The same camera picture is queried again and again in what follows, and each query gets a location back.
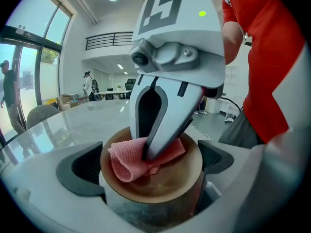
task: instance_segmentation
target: pink cloth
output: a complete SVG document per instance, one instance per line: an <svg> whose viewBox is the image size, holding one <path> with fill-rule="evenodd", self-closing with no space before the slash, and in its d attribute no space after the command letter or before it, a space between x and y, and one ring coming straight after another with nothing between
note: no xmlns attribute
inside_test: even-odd
<svg viewBox="0 0 311 233"><path fill-rule="evenodd" d="M132 182L145 175L157 174L161 164L167 163L185 153L179 138L175 139L168 148L154 161L143 161L142 149L147 138L111 144L108 149L112 168L116 176L123 182Z"/></svg>

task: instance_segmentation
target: green light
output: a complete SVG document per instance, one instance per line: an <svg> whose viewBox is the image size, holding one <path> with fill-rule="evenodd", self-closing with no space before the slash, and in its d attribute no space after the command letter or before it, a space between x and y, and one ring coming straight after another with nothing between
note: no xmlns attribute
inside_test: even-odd
<svg viewBox="0 0 311 233"><path fill-rule="evenodd" d="M201 17L204 17L204 16L206 16L206 12L205 12L205 11L200 11L199 15L200 15Z"/></svg>

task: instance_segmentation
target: camera lens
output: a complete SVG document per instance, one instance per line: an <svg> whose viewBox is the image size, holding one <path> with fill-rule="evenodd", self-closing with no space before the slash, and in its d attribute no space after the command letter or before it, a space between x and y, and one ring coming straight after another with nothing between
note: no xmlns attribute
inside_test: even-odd
<svg viewBox="0 0 311 233"><path fill-rule="evenodd" d="M148 58L144 54L139 52L134 53L132 59L134 63L140 67L144 67L149 63Z"/></svg>

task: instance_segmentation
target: black cable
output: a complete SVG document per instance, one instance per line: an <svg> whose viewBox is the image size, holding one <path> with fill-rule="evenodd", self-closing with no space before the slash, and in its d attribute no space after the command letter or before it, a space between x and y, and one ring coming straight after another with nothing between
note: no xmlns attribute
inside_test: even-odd
<svg viewBox="0 0 311 233"><path fill-rule="evenodd" d="M240 107L239 107L234 101L232 101L231 99L224 98L224 97L220 97L220 98L221 98L221 99L224 99L224 100L230 101L231 103L233 103L233 104L239 109L239 112L241 112Z"/></svg>

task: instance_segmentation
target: railing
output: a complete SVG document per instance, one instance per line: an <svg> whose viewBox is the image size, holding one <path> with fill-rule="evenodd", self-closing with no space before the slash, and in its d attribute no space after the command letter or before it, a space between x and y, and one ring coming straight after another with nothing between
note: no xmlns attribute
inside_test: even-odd
<svg viewBox="0 0 311 233"><path fill-rule="evenodd" d="M86 50L112 47L132 46L133 32L104 33L86 38Z"/></svg>

